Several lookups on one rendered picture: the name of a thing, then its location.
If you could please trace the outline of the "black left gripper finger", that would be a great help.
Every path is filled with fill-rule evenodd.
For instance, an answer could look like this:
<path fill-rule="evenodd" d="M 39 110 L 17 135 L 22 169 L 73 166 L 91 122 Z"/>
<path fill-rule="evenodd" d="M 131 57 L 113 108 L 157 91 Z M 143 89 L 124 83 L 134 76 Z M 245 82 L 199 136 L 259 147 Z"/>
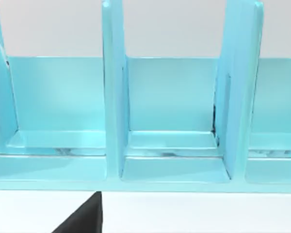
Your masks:
<path fill-rule="evenodd" d="M 102 233 L 102 192 L 95 192 L 51 233 Z"/>

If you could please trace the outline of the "light blue rack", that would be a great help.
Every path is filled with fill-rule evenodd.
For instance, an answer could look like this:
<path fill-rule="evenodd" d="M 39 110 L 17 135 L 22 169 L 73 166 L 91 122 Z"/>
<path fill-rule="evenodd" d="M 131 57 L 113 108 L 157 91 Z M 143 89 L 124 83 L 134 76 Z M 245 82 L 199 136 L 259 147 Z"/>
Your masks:
<path fill-rule="evenodd" d="M 227 0 L 219 57 L 136 57 L 102 0 L 102 56 L 9 56 L 0 190 L 291 193 L 291 58 L 261 0 Z"/>

